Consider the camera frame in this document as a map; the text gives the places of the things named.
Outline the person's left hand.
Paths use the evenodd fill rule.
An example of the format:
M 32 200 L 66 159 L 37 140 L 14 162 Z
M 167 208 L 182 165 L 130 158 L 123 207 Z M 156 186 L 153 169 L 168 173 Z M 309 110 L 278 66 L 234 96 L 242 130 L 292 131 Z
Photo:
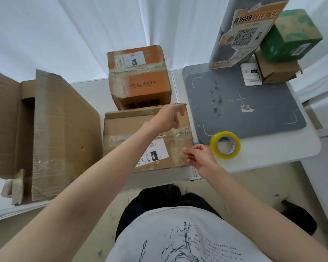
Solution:
M 178 117 L 178 113 L 184 116 L 185 108 L 185 103 L 164 105 L 150 121 L 144 123 L 144 127 L 157 135 L 170 131 L 171 120 Z

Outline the person's right hand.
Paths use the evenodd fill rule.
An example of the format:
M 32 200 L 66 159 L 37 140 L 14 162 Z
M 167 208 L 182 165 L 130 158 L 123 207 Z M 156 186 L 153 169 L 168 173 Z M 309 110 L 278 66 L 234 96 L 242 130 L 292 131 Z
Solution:
M 191 148 L 182 148 L 182 152 L 189 165 L 193 166 L 198 174 L 208 180 L 214 169 L 218 167 L 218 163 L 214 158 L 214 155 L 208 148 L 208 150 L 199 150 Z

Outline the person's right forearm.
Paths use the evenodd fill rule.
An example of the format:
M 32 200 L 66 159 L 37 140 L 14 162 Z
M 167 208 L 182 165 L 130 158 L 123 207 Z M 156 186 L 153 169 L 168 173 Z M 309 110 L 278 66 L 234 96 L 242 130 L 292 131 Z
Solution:
M 251 194 L 216 163 L 198 172 L 231 207 L 243 231 L 274 262 L 328 262 L 328 250 L 286 216 Z

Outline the person's left forearm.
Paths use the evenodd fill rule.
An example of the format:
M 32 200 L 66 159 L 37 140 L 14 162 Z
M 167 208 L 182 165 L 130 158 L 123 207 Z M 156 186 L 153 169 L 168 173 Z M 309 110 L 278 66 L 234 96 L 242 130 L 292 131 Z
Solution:
M 165 129 L 146 122 L 92 165 L 0 249 L 0 262 L 71 262 Z

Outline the yellow packing tape roll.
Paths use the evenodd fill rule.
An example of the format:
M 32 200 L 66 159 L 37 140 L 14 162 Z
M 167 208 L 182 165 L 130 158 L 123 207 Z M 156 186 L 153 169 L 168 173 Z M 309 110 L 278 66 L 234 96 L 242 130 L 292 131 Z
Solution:
M 218 148 L 218 142 L 221 138 L 227 138 L 230 143 L 230 149 L 227 153 L 223 153 Z M 214 134 L 209 142 L 210 150 L 219 158 L 232 159 L 235 158 L 241 149 L 240 139 L 232 132 L 223 131 Z

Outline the orange taped cardboard box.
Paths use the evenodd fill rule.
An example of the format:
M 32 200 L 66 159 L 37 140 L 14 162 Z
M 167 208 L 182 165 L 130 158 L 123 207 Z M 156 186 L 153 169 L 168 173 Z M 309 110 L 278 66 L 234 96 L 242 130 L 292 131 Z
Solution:
M 172 89 L 160 45 L 107 53 L 109 88 L 118 110 L 166 105 Z

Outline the brown taped cardboard box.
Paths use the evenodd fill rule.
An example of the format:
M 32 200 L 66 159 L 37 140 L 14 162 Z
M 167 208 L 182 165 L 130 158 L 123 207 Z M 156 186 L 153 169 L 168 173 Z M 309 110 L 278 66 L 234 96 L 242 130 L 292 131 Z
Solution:
M 109 154 L 132 136 L 145 122 L 150 121 L 162 107 L 160 105 L 106 113 L 103 156 Z M 188 166 L 182 148 L 191 148 L 193 146 L 193 136 L 186 104 L 183 110 L 183 116 L 180 115 L 180 112 L 177 113 L 180 127 L 158 135 L 140 158 L 134 172 Z

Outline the black trousers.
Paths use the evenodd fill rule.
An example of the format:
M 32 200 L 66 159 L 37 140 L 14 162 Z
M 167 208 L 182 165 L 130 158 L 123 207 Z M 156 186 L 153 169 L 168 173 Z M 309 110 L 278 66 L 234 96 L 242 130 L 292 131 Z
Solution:
M 181 206 L 203 209 L 222 218 L 204 198 L 192 192 L 181 194 L 177 185 L 168 184 L 147 188 L 143 189 L 123 211 L 116 230 L 115 242 L 125 228 L 145 212 L 163 207 Z

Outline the grey scale platform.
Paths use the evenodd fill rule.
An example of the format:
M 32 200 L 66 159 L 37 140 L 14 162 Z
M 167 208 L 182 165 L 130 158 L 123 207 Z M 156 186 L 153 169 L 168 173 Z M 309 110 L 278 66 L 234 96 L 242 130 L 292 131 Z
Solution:
M 216 70 L 207 63 L 185 66 L 182 75 L 201 144 L 223 131 L 245 139 L 307 125 L 286 83 L 246 86 L 237 65 Z

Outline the small white labelled packet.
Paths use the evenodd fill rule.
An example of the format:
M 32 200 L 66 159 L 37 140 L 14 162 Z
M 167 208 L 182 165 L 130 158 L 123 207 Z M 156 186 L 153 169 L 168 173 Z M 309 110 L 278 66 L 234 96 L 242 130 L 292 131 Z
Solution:
M 242 76 L 247 87 L 262 85 L 262 79 L 255 62 L 242 63 L 240 65 Z

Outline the white printed t-shirt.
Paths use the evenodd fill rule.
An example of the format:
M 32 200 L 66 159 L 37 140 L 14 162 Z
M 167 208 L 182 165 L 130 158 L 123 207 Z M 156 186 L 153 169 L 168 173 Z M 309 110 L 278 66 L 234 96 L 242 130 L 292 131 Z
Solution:
M 105 262 L 272 262 L 246 236 L 212 212 L 164 207 L 137 217 Z

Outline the small brown cardboard box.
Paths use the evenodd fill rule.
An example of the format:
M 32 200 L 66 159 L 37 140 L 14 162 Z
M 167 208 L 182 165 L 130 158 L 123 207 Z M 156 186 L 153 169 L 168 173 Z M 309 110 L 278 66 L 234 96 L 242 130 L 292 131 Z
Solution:
M 258 73 L 263 84 L 287 82 L 296 78 L 298 72 L 302 73 L 298 61 L 267 62 L 259 47 L 255 51 L 255 59 Z

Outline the large open cardboard box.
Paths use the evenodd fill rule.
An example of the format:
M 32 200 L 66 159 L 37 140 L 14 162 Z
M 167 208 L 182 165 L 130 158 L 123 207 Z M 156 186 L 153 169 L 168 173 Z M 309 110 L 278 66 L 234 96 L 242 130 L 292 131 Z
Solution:
M 54 198 L 101 157 L 100 115 L 66 80 L 0 73 L 0 179 L 12 205 Z

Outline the black shoe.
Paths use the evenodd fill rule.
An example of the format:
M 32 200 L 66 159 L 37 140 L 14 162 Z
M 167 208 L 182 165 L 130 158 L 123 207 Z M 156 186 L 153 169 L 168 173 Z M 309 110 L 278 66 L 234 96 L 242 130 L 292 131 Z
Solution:
M 281 204 L 285 207 L 285 209 L 281 212 L 282 215 L 298 225 L 309 235 L 314 235 L 318 225 L 310 213 L 308 213 L 304 208 L 285 199 L 281 201 Z

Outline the green cardboard box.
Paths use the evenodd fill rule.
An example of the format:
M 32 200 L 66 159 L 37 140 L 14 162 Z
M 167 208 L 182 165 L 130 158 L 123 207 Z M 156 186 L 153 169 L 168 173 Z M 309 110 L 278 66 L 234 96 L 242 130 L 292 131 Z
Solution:
M 323 36 L 304 9 L 282 11 L 271 27 L 260 50 L 269 63 L 302 59 Z

